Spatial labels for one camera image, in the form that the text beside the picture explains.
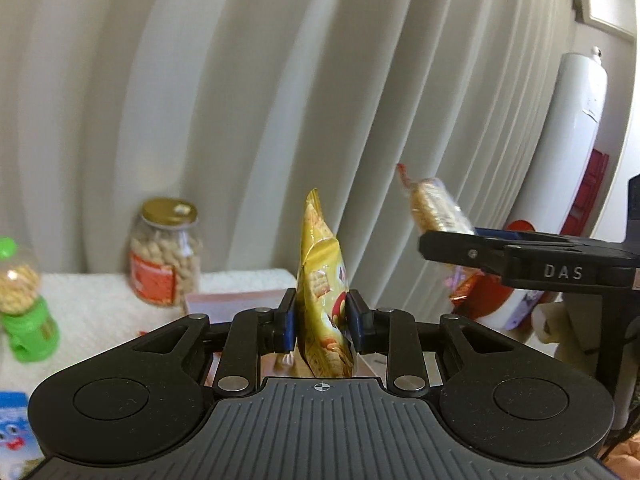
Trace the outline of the green gumball snack dispenser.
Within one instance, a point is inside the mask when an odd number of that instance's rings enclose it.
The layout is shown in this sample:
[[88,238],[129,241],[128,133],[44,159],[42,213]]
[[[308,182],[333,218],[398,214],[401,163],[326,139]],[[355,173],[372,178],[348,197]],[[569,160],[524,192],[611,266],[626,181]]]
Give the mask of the green gumball snack dispenser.
[[41,293],[42,276],[32,251],[1,239],[1,326],[18,362],[39,362],[58,348],[60,332]]

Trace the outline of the yellow snack bag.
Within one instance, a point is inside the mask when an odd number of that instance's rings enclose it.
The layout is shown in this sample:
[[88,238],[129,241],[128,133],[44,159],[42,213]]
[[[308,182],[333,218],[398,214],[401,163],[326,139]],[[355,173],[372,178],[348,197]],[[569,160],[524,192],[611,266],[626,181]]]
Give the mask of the yellow snack bag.
[[314,188],[304,205],[297,271],[297,343],[316,377],[346,378],[354,371],[347,337],[348,281],[341,245],[322,214]]

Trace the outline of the white lace bedspread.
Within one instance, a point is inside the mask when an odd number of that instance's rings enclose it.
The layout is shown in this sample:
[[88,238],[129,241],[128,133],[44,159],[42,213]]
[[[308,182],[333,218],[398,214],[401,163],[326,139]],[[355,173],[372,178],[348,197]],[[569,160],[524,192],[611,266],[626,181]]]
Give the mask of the white lace bedspread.
[[[288,289],[296,278],[284,269],[201,275],[200,294]],[[31,394],[50,375],[89,359],[142,332],[186,315],[184,307],[157,307],[141,301],[122,274],[55,274],[42,277],[41,291],[58,323],[60,343],[40,362],[18,362],[1,338],[1,389]]]

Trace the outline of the blue seaweed snack bag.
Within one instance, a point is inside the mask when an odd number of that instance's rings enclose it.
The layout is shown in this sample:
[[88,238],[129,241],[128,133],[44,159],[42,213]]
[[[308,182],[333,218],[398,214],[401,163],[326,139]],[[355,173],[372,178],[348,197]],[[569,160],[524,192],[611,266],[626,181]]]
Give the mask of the blue seaweed snack bag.
[[0,394],[0,467],[2,479],[23,479],[42,461],[42,453],[27,417],[24,392]]

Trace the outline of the peanut jar gold lid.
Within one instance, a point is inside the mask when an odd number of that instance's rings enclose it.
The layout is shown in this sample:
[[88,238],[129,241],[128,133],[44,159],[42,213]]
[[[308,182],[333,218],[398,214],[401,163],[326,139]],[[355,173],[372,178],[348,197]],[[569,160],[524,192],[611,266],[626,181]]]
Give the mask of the peanut jar gold lid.
[[144,202],[129,237],[130,284],[137,297],[178,307],[200,286],[202,242],[198,210],[186,200]]

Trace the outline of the red mouse-ear container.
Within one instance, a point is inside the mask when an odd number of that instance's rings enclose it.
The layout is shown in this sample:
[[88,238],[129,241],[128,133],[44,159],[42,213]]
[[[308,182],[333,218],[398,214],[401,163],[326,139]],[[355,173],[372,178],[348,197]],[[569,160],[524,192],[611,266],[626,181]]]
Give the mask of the red mouse-ear container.
[[532,312],[541,290],[504,286],[497,275],[475,270],[449,296],[452,312],[514,338],[532,330]]

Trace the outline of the clear cracker pack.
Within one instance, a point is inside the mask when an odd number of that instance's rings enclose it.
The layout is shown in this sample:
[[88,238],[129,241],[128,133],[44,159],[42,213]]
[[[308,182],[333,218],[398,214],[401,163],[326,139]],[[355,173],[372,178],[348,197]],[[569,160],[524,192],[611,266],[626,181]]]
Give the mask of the clear cracker pack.
[[[414,224],[423,235],[426,232],[448,232],[474,235],[471,221],[439,178],[413,180],[401,162],[396,165],[398,177],[409,196]],[[461,264],[442,263],[444,286],[454,309],[459,309],[480,279],[480,272]]]

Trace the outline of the beige curtain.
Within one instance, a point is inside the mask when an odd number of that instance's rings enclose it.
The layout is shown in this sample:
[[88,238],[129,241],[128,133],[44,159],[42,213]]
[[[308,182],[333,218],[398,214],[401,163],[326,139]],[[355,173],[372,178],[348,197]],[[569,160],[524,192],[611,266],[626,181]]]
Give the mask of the beige curtain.
[[350,284],[431,318],[396,167],[502,226],[574,31],[572,0],[1,0],[1,231],[116,272],[180,197],[205,270],[292,271],[317,190]]

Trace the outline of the pink cardboard box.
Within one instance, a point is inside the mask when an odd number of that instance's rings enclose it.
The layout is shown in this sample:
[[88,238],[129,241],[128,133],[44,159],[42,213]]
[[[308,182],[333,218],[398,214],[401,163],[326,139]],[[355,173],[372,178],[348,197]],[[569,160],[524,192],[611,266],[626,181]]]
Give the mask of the pink cardboard box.
[[[191,294],[186,296],[186,313],[205,313],[209,322],[231,322],[243,310],[253,308],[275,309],[285,294],[284,289],[264,292],[225,292],[224,294]],[[298,349],[285,354],[270,353],[260,358],[260,371],[265,376],[311,377],[311,370]],[[375,354],[372,358],[358,356],[355,377],[385,376],[386,359]]]

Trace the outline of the white cylinder appliance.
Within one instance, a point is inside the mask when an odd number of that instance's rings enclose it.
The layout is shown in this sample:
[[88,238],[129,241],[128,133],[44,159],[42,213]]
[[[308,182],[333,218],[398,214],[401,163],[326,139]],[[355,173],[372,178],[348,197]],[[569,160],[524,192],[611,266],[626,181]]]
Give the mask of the white cylinder appliance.
[[590,159],[606,90],[600,48],[562,55],[534,156],[506,220],[509,226],[561,232]]

